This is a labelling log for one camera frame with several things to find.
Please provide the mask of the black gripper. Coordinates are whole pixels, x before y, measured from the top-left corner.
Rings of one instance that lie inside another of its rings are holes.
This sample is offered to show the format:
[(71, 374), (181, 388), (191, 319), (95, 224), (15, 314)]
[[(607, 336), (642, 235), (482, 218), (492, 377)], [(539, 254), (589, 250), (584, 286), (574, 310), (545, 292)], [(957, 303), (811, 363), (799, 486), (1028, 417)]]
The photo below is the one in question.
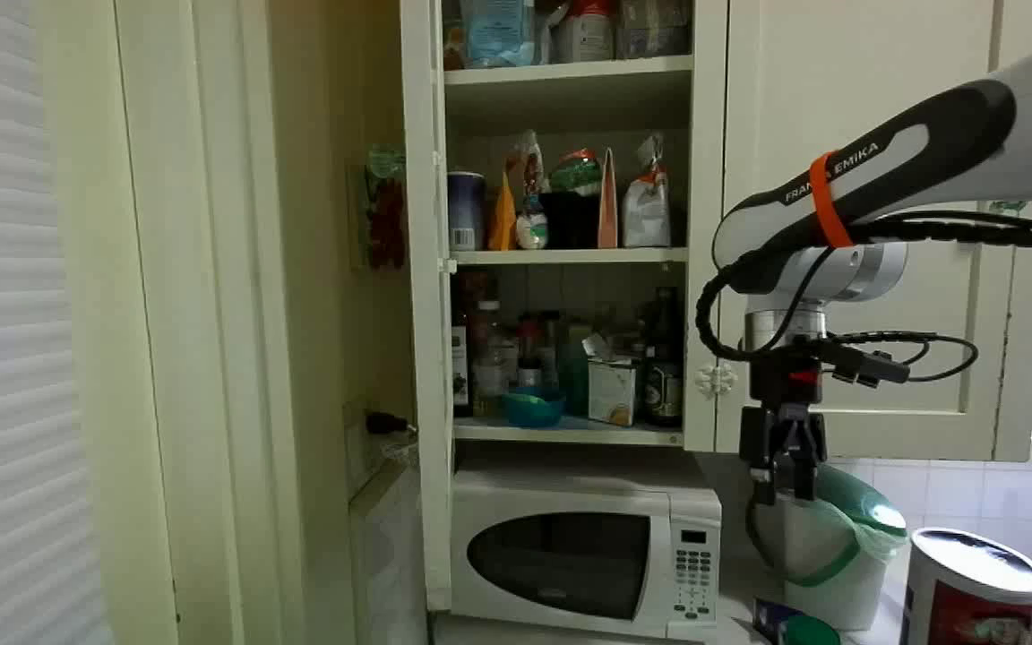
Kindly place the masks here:
[(797, 498), (817, 498), (817, 464), (828, 460), (821, 363), (813, 340), (790, 340), (750, 363), (750, 405), (741, 408), (741, 460), (754, 498), (774, 505), (774, 474), (793, 464)]

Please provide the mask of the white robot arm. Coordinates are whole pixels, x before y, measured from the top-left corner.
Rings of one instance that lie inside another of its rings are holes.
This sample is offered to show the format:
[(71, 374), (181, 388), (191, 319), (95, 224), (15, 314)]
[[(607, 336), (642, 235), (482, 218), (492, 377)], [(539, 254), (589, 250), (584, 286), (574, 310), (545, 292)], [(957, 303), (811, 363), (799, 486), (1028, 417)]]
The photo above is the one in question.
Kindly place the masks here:
[(828, 377), (915, 384), (889, 351), (927, 351), (921, 329), (833, 332), (833, 301), (894, 290), (918, 241), (1032, 248), (1032, 52), (939, 90), (799, 175), (724, 210), (697, 329), (716, 359), (754, 368), (741, 460), (754, 498), (813, 498), (823, 469)]

